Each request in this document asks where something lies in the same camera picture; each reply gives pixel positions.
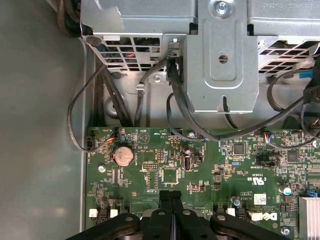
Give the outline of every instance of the green circuit board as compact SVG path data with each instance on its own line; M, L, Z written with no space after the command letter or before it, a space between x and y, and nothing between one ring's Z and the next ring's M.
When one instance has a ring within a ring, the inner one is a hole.
M97 146L114 131L90 128L88 145ZM273 143L284 146L310 139L300 130L270 130L269 134ZM113 159L115 150L122 146L134 152L129 166L120 167ZM191 152L189 158L186 150ZM99 172L100 165L104 172ZM292 194L284 195L280 186L288 186ZM288 228L288 238L294 240L299 239L298 196L319 188L317 145L278 150L266 144L261 132L229 141L192 143L167 128L119 128L114 141L88 154L85 224L88 229L115 212L140 217L145 210L159 207L160 190L177 190L182 192L185 209L199 210L207 219L213 211L234 209L237 217L270 231L281 234ZM239 200L240 205L235 206L231 199ZM249 213L261 213L262 219L252 221Z

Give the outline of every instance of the heatsink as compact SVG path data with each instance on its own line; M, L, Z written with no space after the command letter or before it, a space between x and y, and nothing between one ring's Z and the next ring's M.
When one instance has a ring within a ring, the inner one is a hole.
M320 240L320 197L299 197L299 232L303 240Z

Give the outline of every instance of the metal tab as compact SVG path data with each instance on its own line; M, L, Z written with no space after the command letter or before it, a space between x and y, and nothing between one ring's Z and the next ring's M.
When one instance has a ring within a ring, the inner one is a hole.
M252 112L258 93L258 39L247 34L246 0L198 2L198 35L188 35L183 74L190 109Z

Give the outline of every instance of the silver screw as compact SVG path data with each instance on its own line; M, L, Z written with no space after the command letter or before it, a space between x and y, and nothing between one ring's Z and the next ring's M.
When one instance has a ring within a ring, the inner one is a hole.
M191 150L189 150L189 149L186 150L186 151L184 152L184 154L187 155L187 156L190 156L190 155L191 155Z
M183 213L184 215L190 215L190 214L191 214L191 212L188 211L188 210L183 210L182 213Z
M105 165L100 164L100 165L98 166L98 171L99 171L100 173L104 173L104 172L106 171Z
M226 217L225 216L216 216L216 219L220 220L220 221L225 221L226 220Z
M190 138L190 139L195 139L195 138L196 138L195 133L194 133L194 132L192 132L192 131L191 131L191 132L189 132L187 136L188 136L188 138Z
M224 1L221 1L215 6L215 10L218 14L223 15L227 12L228 5Z
M281 233L282 233L283 235L285 235L285 236L288 236L288 235L290 234L290 230L289 230L288 228L286 228L286 227L283 227L283 228L281 229Z
M155 75L155 76L153 77L153 79L154 79L154 81L155 81L156 83L160 83L161 76L160 76L160 75Z

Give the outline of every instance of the black cable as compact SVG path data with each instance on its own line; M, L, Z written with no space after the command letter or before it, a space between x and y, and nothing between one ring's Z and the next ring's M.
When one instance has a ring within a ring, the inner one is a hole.
M80 25L73 21L65 9L64 0L59 0L56 11L56 21L59 29L70 38L80 38Z
M172 112L171 112L171 106L170 106L170 100L173 96L174 96L174 93L171 93L168 96L168 98L166 99L166 119L168 121L168 125L169 125L171 132L173 132L174 135L176 135L177 137L179 137L180 139L185 140L185 141L189 141L189 142L203 142L203 141L205 141L206 140L205 138L190 138L190 137L183 136L175 129L175 127L172 124Z
M76 23L80 23L80 12L76 11L72 0L63 0L64 8L69 14L70 18Z
M309 136L313 137L314 139L320 140L320 132L318 132L316 135L314 135L312 132L309 131L309 129L305 126L305 111L307 108L307 104L302 104L301 106L301 114L300 114L300 118L301 118L301 127L302 130L308 134Z
M238 129L237 125L236 125L235 122L232 120L230 114L225 113L224 116L225 116L225 119L228 121L228 123L230 124L230 126L231 126L232 128Z
M285 76L290 76L293 74L300 74L300 73L305 73L305 72L309 72L310 70L306 70L306 69L299 69L299 70L291 70L291 71L287 71L283 74L281 74L280 76L276 77L269 85L267 91L266 91L266 99L268 100L270 106L273 108L273 110L277 111L277 112L281 112L284 110L283 107L281 107L276 100L274 99L273 96L273 89L274 86L277 84L278 80L285 77ZM300 122L300 116L294 112L289 113L289 115L291 115L292 117L294 117L296 120L298 120Z
M227 141L232 140L235 138L243 137L247 134L254 133L262 128L270 126L280 119L288 115L300 102L302 102L303 98L299 98L293 104L291 104L288 108L280 112L279 114L271 117L270 119L263 121L257 125L251 126L247 129L239 130L237 132L222 134L222 135L212 135L206 130L202 129L201 126L197 124L197 122L193 119L188 107L185 98L184 91L181 86L180 77L177 71L176 64L170 64L168 71L170 72L170 80L172 85L172 90L174 93L175 100L179 107L181 114L183 115L184 119L186 120L187 124L198 134L203 135L204 137L208 138L211 141L219 142L219 141Z
M282 149L282 150L291 150L291 149L300 149L300 148L303 148L305 146L308 146L310 144L313 143L313 141L315 140L315 138L309 140L309 141L306 141L305 143L301 143L301 144L298 144L298 145L294 145L294 146L279 146L279 145L276 145L274 143L268 143L271 147L274 147L275 149Z
M73 142L73 144L82 152L84 153L95 153L99 150L101 150L104 146L106 146L108 144L108 140L104 141L103 143L101 143L98 147L96 148L92 148L92 149L85 149L83 147L80 146L80 144L78 143L73 127L72 127L72 110L75 106L75 103L77 102L78 98L81 96L81 94L89 87L89 85L95 80L95 78L99 75L99 73L106 67L106 65L101 65L95 72L94 74L90 77L90 79L86 82L86 84L83 86L83 88L79 91L79 93L74 97L74 99L71 101L71 103L69 104L68 107L68 113L67 113L67 127L68 127L68 131L71 137L71 140Z
M124 99L122 98L113 78L107 68L102 71L102 79L106 89L109 92L112 100L114 109L119 117L120 123L123 127L133 127L130 119L128 109L125 105Z
M228 114L228 112L229 112L229 107L228 107L228 105L227 105L227 98L226 98L226 97L223 98L223 103L222 103L222 104L223 104L223 111L225 112L224 116L225 116L226 120L228 121L228 123L230 124L230 126L231 126L232 128L237 129L237 128L238 128L237 125L236 125L235 122L232 120L230 114Z
M150 75L159 72L161 69L163 69L167 65L167 59L162 60L159 62L157 65L154 65L152 68L150 68L141 78L140 84L145 84L146 80L150 77ZM135 111L135 116L134 116L134 126L135 127L140 127L140 122L141 122L141 114L142 114L142 107L144 104L144 91L139 90L138 91L138 97L137 97L137 107Z

